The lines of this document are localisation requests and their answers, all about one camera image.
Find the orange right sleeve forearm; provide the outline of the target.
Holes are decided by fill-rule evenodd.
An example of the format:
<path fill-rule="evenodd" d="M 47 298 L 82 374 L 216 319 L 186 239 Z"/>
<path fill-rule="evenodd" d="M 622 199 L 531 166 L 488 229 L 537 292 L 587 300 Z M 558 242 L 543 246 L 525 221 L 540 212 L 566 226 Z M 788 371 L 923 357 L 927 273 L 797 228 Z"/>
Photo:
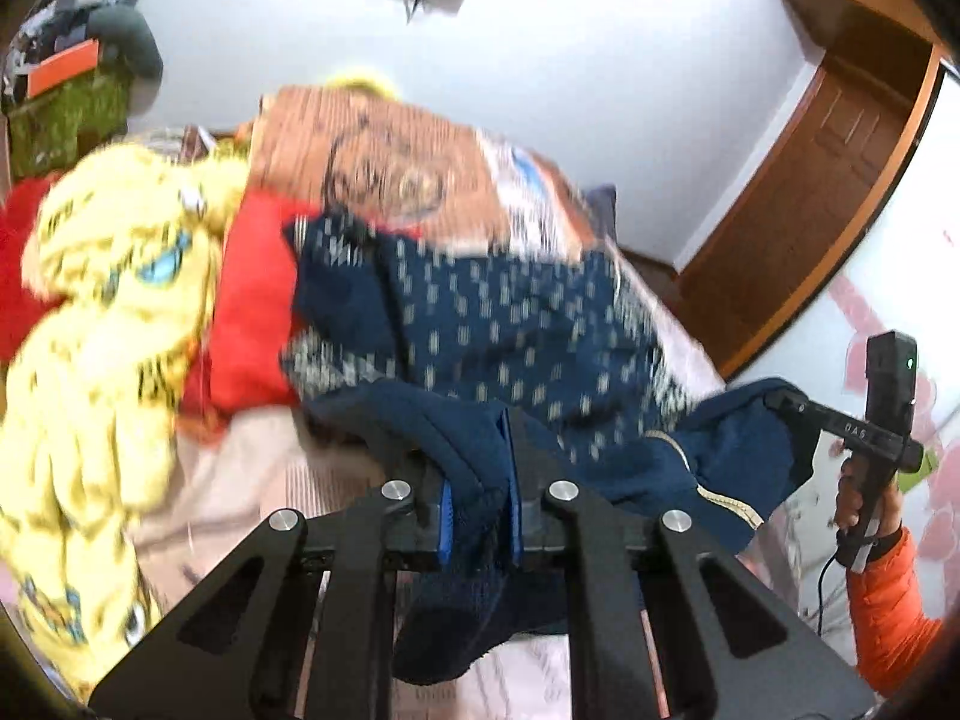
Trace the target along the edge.
<path fill-rule="evenodd" d="M 940 619 L 924 614 L 915 562 L 913 535 L 901 527 L 861 574 L 846 572 L 856 670 L 882 697 L 905 684 L 942 628 Z"/>

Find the person's right hand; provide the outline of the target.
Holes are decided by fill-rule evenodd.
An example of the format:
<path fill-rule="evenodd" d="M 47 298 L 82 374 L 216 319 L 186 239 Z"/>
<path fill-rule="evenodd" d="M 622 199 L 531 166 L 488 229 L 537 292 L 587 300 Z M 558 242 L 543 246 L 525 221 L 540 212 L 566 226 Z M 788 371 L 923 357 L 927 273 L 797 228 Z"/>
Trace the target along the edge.
<path fill-rule="evenodd" d="M 842 532 L 849 532 L 854 528 L 864 514 L 866 504 L 859 483 L 866 472 L 867 460 L 855 455 L 844 460 L 841 465 L 833 522 Z M 890 479 L 884 491 L 878 495 L 874 515 L 878 515 L 878 538 L 900 535 L 903 525 L 903 494 L 898 489 L 896 478 Z"/>

